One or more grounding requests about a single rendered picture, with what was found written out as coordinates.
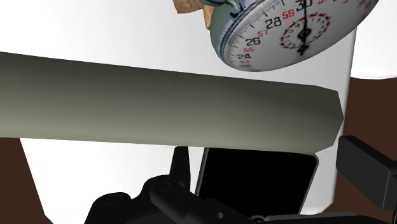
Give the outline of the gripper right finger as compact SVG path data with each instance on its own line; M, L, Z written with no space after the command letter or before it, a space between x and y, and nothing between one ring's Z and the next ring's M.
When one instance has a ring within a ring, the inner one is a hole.
M397 160L355 136L338 139L336 168L381 210L397 206Z

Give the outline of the tan jagged object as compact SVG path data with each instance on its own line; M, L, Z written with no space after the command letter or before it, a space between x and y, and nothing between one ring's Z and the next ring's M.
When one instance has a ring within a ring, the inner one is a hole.
M192 13L194 11L202 10L204 16L205 28L210 29L211 17L214 7L209 3L204 3L203 0L172 0L174 7L178 14Z

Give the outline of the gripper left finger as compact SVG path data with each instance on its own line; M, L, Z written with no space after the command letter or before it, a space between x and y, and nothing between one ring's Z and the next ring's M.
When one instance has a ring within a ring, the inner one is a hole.
M186 146L174 149L168 175L148 179L136 198L105 194L94 201L84 224L253 224L216 199L203 200L190 191Z

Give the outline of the black phone with silver rim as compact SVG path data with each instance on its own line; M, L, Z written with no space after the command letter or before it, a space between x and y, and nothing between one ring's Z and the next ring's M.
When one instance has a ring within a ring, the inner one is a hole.
M247 217L298 214L318 163L314 154L206 148L195 193Z

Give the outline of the silver stopwatch with white dial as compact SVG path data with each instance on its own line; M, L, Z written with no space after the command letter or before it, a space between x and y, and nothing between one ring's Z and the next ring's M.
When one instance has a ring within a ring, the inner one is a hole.
M228 66L264 72L307 60L346 37L379 0L203 0L210 37Z

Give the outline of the white table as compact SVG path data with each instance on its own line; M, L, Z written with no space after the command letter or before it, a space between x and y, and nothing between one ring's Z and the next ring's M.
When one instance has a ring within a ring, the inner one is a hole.
M83 224L89 202L110 190L137 193L171 159L165 145L116 140L129 130L132 87L117 73L73 76L27 63L64 59L319 85L347 98L349 77L397 76L391 52L375 42L397 22L397 0L380 0L338 44L277 71L246 73L212 49L203 16L179 15L172 0L0 0L0 136L19 137L45 214Z

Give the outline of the long grey-green bar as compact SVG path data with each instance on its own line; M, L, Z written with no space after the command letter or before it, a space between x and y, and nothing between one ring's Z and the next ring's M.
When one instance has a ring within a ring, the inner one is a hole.
M0 137L315 153L343 119L313 85L0 52Z

